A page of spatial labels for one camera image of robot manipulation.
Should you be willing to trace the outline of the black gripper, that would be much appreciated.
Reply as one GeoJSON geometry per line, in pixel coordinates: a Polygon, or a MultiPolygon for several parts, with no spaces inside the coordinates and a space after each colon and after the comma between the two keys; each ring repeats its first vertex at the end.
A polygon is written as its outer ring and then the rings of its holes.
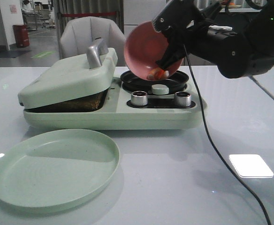
{"type": "Polygon", "coordinates": [[[199,10],[192,0],[170,0],[152,19],[152,26],[167,38],[168,47],[157,66],[166,70],[181,61],[188,54],[193,54],[208,61],[213,61],[212,44],[209,35],[214,19],[221,11],[221,4],[216,1],[199,10]]]}

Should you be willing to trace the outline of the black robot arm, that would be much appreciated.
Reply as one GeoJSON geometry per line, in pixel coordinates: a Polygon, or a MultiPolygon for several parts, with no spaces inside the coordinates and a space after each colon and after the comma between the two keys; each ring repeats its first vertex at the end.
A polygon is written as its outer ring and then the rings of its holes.
{"type": "Polygon", "coordinates": [[[226,78],[266,73],[274,65],[274,0],[241,31],[216,28],[214,19],[221,10],[216,2],[199,10],[191,0],[171,0],[152,19],[156,32],[168,42],[157,61],[167,69],[193,54],[217,65],[226,78]]]}

